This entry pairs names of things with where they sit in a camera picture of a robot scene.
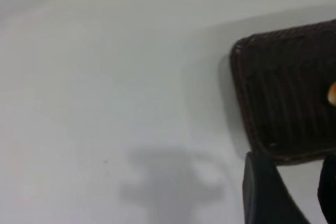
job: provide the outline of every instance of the white surface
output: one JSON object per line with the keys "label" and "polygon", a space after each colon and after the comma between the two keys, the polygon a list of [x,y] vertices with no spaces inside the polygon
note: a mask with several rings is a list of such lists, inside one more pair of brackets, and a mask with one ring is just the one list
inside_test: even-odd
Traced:
{"label": "white surface", "polygon": [[[0,222],[243,223],[224,56],[333,2],[0,0]],[[312,223],[320,168],[280,168]]]}

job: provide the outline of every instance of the white background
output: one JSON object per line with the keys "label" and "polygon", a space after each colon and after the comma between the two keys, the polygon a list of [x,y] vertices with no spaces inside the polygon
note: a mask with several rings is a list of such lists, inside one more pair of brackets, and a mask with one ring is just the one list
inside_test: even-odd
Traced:
{"label": "white background", "polygon": [[[230,47],[334,2],[0,0],[0,223],[243,224]],[[320,168],[280,168],[311,223]]]}

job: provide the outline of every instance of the black object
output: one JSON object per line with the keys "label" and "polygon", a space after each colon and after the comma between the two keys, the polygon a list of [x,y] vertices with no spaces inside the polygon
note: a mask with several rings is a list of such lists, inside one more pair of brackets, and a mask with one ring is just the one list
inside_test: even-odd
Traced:
{"label": "black object", "polygon": [[231,51],[240,111],[254,154],[299,164],[336,152],[336,20],[239,40]]}
{"label": "black object", "polygon": [[243,200],[245,224],[309,224],[266,154],[246,155]]}
{"label": "black object", "polygon": [[323,162],[318,198],[327,222],[336,224],[336,156],[333,154]]}

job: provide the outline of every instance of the white table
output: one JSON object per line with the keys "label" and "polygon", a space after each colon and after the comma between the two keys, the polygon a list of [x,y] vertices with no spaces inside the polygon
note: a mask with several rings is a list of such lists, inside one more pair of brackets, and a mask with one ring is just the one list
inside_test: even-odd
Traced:
{"label": "white table", "polygon": [[[230,47],[252,33],[336,17],[334,0],[0,6],[6,224],[244,223],[248,145]],[[320,168],[280,168],[312,224],[325,223]]]}

